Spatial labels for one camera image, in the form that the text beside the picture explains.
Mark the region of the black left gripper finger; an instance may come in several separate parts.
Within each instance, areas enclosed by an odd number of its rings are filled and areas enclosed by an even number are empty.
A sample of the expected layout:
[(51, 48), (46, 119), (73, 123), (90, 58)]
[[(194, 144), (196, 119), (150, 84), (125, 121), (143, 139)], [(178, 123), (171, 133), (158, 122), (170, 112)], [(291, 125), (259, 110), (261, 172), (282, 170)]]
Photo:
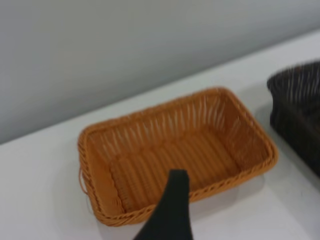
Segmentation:
[(187, 171), (171, 170), (159, 203), (135, 239), (192, 240), (189, 189)]

